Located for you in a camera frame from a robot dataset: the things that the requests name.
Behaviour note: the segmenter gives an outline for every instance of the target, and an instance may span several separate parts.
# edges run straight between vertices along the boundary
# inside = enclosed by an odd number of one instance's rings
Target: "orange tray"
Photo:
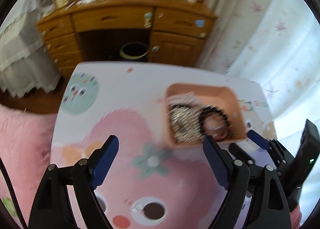
[[[228,137],[224,142],[230,140],[243,140],[246,139],[246,127],[240,112],[236,95],[226,86],[205,86],[190,83],[174,83],[170,85],[165,92],[165,125],[164,134],[165,140],[171,148],[187,148],[202,145],[201,143],[179,143],[177,144],[174,138],[174,133],[170,124],[168,97],[172,95],[180,95],[193,92],[199,99],[201,105],[213,105],[221,109],[227,115],[232,136]]]

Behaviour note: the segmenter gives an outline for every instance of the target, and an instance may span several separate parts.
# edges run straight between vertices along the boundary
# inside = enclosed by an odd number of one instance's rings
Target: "trash can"
[[[148,46],[145,43],[130,42],[121,48],[120,55],[124,61],[146,62],[148,52]]]

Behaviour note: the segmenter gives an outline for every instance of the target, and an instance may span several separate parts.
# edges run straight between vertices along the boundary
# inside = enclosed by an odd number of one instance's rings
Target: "curtain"
[[[49,0],[18,0],[0,27],[0,89],[22,97],[31,89],[55,89],[59,79],[36,28]]]
[[[320,128],[320,26],[304,0],[212,0],[216,24],[197,66],[258,82],[279,141],[295,155],[306,118]],[[301,194],[302,222],[320,197],[320,161]]]

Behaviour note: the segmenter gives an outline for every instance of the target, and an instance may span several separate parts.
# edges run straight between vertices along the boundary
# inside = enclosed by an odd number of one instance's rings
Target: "white table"
[[[95,191],[115,229],[207,229],[225,196],[201,147],[161,150],[165,145],[164,92],[175,82],[228,86],[239,99],[245,122],[258,133],[274,137],[270,110],[255,82],[171,65],[79,64],[58,112],[51,162],[59,167],[73,165],[110,134],[119,138],[118,155]],[[258,165],[272,163],[253,142],[245,140],[240,145],[253,157],[259,156]],[[158,157],[156,161],[150,161],[152,156]],[[78,226],[85,228],[72,189],[69,192]],[[164,209],[157,219],[132,212],[135,204],[152,202]],[[248,207],[237,228],[242,227]]]

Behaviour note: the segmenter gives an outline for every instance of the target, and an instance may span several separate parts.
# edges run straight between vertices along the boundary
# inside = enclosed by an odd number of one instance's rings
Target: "wooden desk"
[[[147,13],[151,25],[145,24]],[[216,18],[205,5],[187,0],[99,0],[59,9],[39,20],[37,27],[62,75],[69,77],[79,62],[106,59],[108,53],[94,48],[99,42],[110,43],[119,54],[124,42],[144,41],[149,44],[149,62],[194,66]],[[100,39],[107,36],[101,32],[105,30],[125,31],[112,41]],[[115,33],[109,31],[109,37]]]

